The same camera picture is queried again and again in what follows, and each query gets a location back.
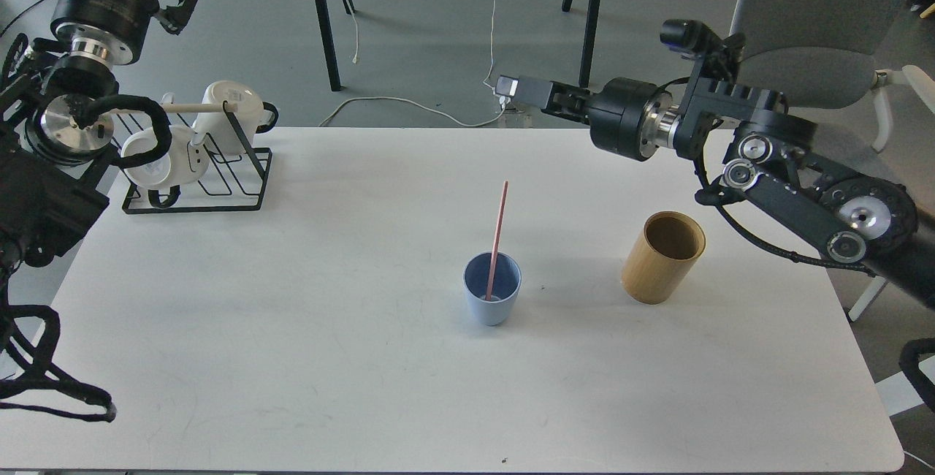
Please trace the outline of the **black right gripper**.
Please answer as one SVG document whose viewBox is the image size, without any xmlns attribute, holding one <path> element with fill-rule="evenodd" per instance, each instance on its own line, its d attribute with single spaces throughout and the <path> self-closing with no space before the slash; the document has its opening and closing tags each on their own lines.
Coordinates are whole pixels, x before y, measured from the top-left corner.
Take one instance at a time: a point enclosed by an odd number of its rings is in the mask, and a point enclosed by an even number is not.
<svg viewBox="0 0 935 475">
<path fill-rule="evenodd" d="M 512 102 L 543 107 L 541 112 L 589 127 L 596 148 L 634 161 L 650 159 L 673 96 L 654 83 L 618 77 L 595 93 L 534 77 L 498 76 L 494 92 Z"/>
</svg>

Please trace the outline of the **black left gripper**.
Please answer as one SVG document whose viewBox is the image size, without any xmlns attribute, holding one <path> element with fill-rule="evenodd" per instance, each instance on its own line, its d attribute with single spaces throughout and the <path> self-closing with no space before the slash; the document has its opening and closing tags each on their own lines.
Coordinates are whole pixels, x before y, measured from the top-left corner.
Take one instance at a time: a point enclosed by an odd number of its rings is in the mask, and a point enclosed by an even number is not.
<svg viewBox="0 0 935 475">
<path fill-rule="evenodd" d="M 106 43 L 117 65 L 134 64 L 140 58 L 150 19 L 167 33 L 183 31 L 198 0 L 178 0 L 158 9 L 158 0 L 58 0 L 50 30 L 60 41 L 87 37 Z"/>
</svg>

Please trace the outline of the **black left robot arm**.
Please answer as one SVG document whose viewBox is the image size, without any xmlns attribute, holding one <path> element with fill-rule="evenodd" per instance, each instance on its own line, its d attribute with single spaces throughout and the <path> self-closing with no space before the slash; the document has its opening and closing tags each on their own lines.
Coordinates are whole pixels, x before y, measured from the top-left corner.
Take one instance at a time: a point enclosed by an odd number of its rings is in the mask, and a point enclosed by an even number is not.
<svg viewBox="0 0 935 475">
<path fill-rule="evenodd" d="M 75 415 L 111 422 L 111 395 L 54 364 L 61 334 L 49 305 L 11 304 L 9 281 L 21 265 L 43 267 L 65 255 L 108 206 L 97 189 L 107 169 L 166 156 L 166 111 L 146 96 L 119 93 L 113 68 L 140 58 L 151 20 L 178 34 L 197 0 L 58 0 L 51 38 L 16 36 L 2 66 L 2 352 L 19 374 L 2 382 L 2 408 L 14 396 L 54 391 L 97 406 Z"/>
</svg>

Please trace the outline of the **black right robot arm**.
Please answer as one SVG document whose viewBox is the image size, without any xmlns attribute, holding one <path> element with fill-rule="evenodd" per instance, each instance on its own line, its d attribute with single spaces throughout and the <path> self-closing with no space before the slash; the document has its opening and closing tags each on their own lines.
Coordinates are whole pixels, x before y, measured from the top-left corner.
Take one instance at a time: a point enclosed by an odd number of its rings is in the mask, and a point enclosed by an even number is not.
<svg viewBox="0 0 935 475">
<path fill-rule="evenodd" d="M 585 124 L 597 148 L 629 159 L 674 149 L 694 163 L 697 202 L 762 251 L 882 276 L 932 308 L 933 216 L 905 186 L 816 153 L 816 124 L 789 115 L 784 94 L 738 83 L 744 35 L 668 20 L 660 39 L 695 63 L 679 103 L 665 85 L 621 77 L 595 94 L 501 76 L 495 93 Z"/>
</svg>

